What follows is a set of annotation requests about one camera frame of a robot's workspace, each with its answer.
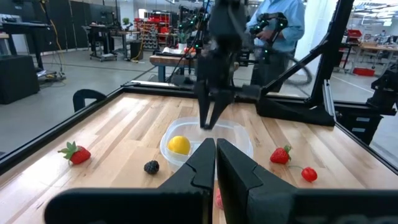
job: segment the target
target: blackberry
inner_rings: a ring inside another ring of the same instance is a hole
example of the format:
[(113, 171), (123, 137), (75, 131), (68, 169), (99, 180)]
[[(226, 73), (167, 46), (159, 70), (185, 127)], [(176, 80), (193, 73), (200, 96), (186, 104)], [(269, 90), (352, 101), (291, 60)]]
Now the blackberry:
[(159, 163), (157, 161), (149, 161), (145, 164), (144, 170), (148, 174), (156, 174), (159, 171)]

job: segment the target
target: blue shirt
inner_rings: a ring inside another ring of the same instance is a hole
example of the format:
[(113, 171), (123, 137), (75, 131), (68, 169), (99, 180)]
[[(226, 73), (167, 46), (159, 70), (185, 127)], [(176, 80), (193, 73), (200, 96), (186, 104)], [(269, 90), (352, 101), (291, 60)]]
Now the blue shirt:
[[(257, 24), (257, 17), (262, 13), (281, 12), (287, 18), (287, 27), (282, 30), (284, 38), (278, 38), (272, 48), (281, 52), (291, 52), (295, 44), (304, 35), (304, 5), (302, 0), (264, 0), (250, 21), (246, 24), (247, 29)], [(276, 20), (269, 21), (269, 26), (264, 30), (274, 30)], [(264, 41), (256, 38), (254, 44), (263, 46)]]

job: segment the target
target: cherry stem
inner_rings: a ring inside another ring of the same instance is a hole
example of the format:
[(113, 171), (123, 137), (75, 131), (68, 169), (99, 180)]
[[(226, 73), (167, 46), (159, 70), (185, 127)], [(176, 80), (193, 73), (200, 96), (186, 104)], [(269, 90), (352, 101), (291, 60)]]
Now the cherry stem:
[(303, 167), (300, 167), (300, 166), (288, 166), (288, 168), (300, 168), (300, 169), (304, 170)]

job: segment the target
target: red container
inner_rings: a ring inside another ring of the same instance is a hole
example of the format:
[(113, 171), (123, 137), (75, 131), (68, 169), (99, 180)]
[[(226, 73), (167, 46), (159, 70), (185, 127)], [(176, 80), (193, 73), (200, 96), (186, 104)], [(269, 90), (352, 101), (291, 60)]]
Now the red container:
[(374, 70), (368, 68), (354, 68), (354, 74), (372, 77), (374, 76)]
[(350, 30), (347, 30), (347, 34), (348, 34), (349, 38), (360, 38), (360, 37), (362, 37), (362, 33), (361, 33), (360, 30), (350, 29)]

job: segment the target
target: strawberry leaves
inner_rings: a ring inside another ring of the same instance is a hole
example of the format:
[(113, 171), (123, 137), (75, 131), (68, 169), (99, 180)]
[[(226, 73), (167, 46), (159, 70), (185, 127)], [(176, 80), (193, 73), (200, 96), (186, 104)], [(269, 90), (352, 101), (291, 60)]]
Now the strawberry leaves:
[(58, 152), (65, 153), (64, 158), (70, 160), (72, 155), (77, 151), (79, 151), (79, 148), (76, 146), (76, 142), (74, 141), (73, 143), (67, 142), (67, 147)]

